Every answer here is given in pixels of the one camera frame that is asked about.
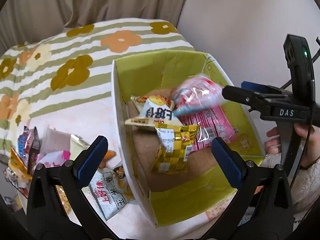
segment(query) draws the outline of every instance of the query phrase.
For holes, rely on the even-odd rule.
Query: beige curtain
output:
[[[137,17],[177,25],[184,0],[7,0],[0,12],[0,55],[10,47],[33,43],[99,21]]]

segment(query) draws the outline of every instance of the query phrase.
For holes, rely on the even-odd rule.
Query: human hand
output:
[[[294,129],[296,133],[302,138],[306,139],[308,134],[309,125],[295,123]],[[264,144],[268,148],[268,153],[278,154],[281,152],[280,138],[278,133],[278,128],[274,127],[267,132],[268,137],[274,137],[273,139],[266,141]],[[314,164],[320,157],[320,133],[316,131],[313,127],[311,128],[311,133],[308,142],[307,152],[302,156],[301,166],[304,168],[309,168]]]

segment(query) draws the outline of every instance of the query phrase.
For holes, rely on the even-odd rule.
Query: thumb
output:
[[[294,126],[294,130],[296,131],[296,133],[299,136],[301,136],[304,139],[307,138],[309,125],[295,123],[293,126]],[[311,128],[311,133],[310,133],[310,139],[312,139],[312,135],[313,135],[314,132],[315,132],[315,129],[312,127]]]

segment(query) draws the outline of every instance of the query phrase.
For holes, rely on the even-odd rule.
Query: yellow checkered snack bag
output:
[[[200,125],[173,126],[155,123],[161,145],[153,172],[176,174],[187,172],[187,160]]]

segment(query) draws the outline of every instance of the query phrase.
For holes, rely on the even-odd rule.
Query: cardboard box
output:
[[[210,148],[189,156],[187,173],[152,173],[159,148],[156,133],[124,125],[124,120],[137,114],[130,102],[131,95],[171,89],[200,72],[221,86],[232,85],[218,62],[202,52],[164,50],[113,61],[112,98],[119,152],[131,190],[154,226],[166,226],[193,217],[236,191],[230,187]],[[251,159],[260,165],[265,157],[264,149],[247,109],[230,101],[222,109],[237,130],[237,140],[229,144],[230,148],[244,160]]]

